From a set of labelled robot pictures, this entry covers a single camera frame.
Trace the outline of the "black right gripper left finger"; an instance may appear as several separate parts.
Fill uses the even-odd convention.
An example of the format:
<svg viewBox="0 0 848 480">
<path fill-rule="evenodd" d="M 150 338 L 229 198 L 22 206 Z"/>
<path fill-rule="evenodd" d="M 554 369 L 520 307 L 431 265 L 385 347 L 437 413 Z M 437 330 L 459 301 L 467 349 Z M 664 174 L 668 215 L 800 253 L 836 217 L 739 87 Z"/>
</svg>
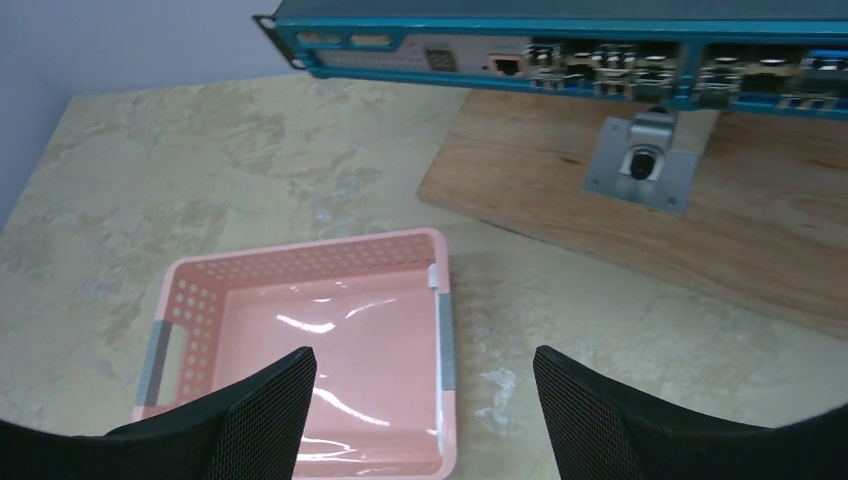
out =
<svg viewBox="0 0 848 480">
<path fill-rule="evenodd" d="M 317 362 L 300 347 L 255 374 L 102 436 L 1 424 L 4 479 L 290 479 Z"/>
</svg>

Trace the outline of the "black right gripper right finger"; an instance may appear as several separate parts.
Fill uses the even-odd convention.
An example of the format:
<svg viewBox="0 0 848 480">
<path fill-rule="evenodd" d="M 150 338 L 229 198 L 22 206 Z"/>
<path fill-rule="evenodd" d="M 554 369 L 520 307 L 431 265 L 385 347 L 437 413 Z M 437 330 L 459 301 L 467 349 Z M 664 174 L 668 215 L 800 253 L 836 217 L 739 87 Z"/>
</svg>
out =
<svg viewBox="0 0 848 480">
<path fill-rule="evenodd" d="M 844 479 L 847 408 L 767 428 L 696 412 L 554 348 L 533 371 L 562 479 Z"/>
</svg>

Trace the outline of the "pink plastic basket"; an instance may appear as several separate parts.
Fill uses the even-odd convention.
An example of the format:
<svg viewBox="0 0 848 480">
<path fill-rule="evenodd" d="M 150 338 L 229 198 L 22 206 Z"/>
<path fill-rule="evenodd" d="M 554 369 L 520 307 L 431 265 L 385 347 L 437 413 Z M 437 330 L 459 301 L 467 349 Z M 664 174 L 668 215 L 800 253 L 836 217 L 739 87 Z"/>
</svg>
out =
<svg viewBox="0 0 848 480">
<path fill-rule="evenodd" d="M 135 420 L 291 351 L 317 373 L 297 479 L 444 479 L 457 461 L 448 250 L 429 228 L 186 257 L 167 271 Z"/>
</svg>

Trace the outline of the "wooden base board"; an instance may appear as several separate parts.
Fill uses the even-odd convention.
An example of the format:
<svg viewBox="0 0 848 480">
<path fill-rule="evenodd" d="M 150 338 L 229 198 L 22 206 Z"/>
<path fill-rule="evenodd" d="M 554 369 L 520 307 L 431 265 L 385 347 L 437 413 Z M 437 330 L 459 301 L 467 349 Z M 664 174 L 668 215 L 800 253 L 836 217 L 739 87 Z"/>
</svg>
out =
<svg viewBox="0 0 848 480">
<path fill-rule="evenodd" d="M 846 125 L 722 115 L 675 216 L 582 188 L 603 122 L 636 111 L 474 90 L 418 198 L 845 338 Z"/>
</svg>

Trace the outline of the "metal stand bracket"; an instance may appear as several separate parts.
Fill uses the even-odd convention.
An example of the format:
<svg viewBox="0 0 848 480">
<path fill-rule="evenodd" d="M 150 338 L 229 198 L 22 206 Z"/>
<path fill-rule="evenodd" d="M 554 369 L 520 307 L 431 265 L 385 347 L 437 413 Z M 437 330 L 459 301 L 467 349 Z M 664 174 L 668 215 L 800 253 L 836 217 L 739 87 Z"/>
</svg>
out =
<svg viewBox="0 0 848 480">
<path fill-rule="evenodd" d="M 582 189 L 682 215 L 719 117 L 718 110 L 654 107 L 630 119 L 606 118 Z"/>
</svg>

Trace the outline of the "blue network switch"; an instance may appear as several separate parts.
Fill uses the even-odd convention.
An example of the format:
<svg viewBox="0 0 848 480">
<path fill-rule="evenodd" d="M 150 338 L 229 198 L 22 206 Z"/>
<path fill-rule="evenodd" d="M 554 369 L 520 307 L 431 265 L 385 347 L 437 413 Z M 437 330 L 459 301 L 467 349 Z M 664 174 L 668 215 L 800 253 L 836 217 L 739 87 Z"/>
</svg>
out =
<svg viewBox="0 0 848 480">
<path fill-rule="evenodd" d="M 286 0 L 254 23 L 316 78 L 847 117 L 842 0 Z"/>
</svg>

